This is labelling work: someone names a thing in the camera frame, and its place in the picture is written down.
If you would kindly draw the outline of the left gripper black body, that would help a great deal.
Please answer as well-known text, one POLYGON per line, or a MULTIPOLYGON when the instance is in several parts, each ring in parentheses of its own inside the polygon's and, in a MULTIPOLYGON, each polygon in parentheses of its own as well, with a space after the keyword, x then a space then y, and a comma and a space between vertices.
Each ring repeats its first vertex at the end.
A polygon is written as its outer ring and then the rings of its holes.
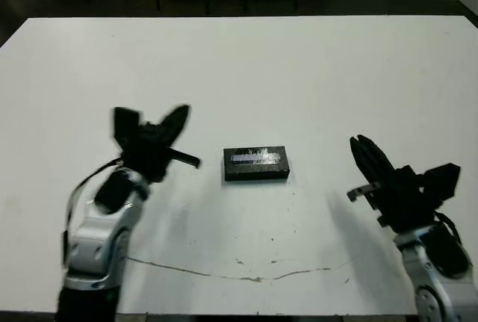
POLYGON ((201 159, 178 150, 170 145, 170 140, 158 136, 158 124, 145 123, 128 139, 122 149, 122 164, 141 174, 148 182, 161 182, 167 174, 172 161, 180 161, 199 169, 201 159))

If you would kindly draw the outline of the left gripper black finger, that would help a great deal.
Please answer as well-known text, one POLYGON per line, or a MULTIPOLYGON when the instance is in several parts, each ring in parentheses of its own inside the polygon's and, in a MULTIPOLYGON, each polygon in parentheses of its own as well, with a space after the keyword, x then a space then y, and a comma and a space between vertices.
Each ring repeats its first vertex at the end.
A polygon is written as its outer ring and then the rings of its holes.
POLYGON ((158 124, 158 136, 161 140, 176 140, 184 128, 184 106, 178 105, 158 124))
POLYGON ((184 127, 187 125, 189 114, 189 105, 180 105, 170 114, 170 145, 173 145, 183 132, 184 127))

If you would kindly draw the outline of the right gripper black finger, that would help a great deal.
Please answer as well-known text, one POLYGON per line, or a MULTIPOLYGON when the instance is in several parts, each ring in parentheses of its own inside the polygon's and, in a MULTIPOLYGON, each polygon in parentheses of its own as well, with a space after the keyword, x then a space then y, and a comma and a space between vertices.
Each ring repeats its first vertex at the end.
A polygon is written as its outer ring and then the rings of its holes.
POLYGON ((351 137, 350 148, 357 168, 366 180, 378 182, 381 162, 378 146, 368 137, 351 137))
POLYGON ((379 157, 381 160, 379 177, 382 178, 383 176, 386 176, 389 173, 392 173, 394 171, 394 166, 391 164, 386 154, 380 148, 379 148, 379 157))

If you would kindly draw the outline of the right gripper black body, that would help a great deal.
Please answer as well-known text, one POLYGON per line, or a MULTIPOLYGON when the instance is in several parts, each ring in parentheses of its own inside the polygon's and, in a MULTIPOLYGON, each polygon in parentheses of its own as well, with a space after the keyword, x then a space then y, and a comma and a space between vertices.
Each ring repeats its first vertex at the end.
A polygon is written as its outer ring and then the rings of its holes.
POLYGON ((365 197, 380 212, 377 221, 382 228, 405 233, 433 224, 433 203, 420 191, 422 175, 409 165, 374 173, 367 180, 366 185, 348 191, 347 197, 351 202, 365 197))

